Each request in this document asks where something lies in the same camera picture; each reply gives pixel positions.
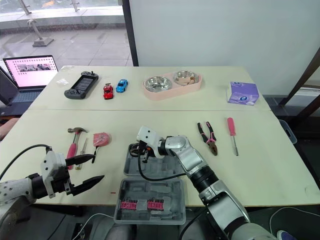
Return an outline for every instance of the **purple tissue box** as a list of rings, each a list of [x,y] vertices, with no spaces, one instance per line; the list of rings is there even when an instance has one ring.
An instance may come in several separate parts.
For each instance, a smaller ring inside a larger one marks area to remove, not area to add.
[[[228,103],[255,105],[259,93],[254,83],[231,81],[226,91],[226,97]]]

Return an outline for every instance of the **stainless steel bowl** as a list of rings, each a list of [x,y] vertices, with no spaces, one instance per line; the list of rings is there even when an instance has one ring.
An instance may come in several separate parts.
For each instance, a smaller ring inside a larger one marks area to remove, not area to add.
[[[172,83],[164,76],[153,76],[144,82],[144,86],[150,92],[158,93],[171,89]]]
[[[194,72],[192,71],[178,71],[174,74],[173,76],[173,79],[174,81],[181,85],[179,82],[178,82],[178,79],[179,78],[190,78],[190,77],[194,77],[194,83],[196,84],[197,82],[199,82],[199,77],[197,74],[195,74]]]

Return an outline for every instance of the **laptop keyboard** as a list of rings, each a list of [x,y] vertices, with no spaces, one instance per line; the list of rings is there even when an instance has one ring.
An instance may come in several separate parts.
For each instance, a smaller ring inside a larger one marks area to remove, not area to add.
[[[40,91],[18,92],[13,99],[13,103],[33,102],[40,94]]]

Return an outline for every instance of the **screwdriver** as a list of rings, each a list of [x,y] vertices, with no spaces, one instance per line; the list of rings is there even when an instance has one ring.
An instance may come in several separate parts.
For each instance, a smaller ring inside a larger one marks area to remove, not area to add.
[[[86,153],[87,142],[88,142],[88,138],[86,138],[84,141],[83,148],[80,152],[80,155],[83,155]],[[75,170],[81,170],[81,168],[82,168],[82,163],[75,166]]]
[[[235,155],[239,156],[238,148],[237,148],[236,140],[235,140],[236,128],[235,128],[234,119],[232,117],[228,117],[227,122],[228,122],[229,131],[230,131],[230,136],[232,136],[232,138],[233,138]]]

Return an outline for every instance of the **hammer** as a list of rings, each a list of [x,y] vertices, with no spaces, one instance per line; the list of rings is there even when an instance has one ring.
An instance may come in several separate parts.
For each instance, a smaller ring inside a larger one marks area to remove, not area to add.
[[[78,144],[79,136],[80,136],[81,132],[87,133],[87,131],[85,129],[83,129],[82,127],[68,128],[68,133],[74,133],[74,138],[73,138],[73,142],[72,142],[71,146],[69,147],[69,151],[66,156],[67,159],[74,157],[76,155],[77,144]]]

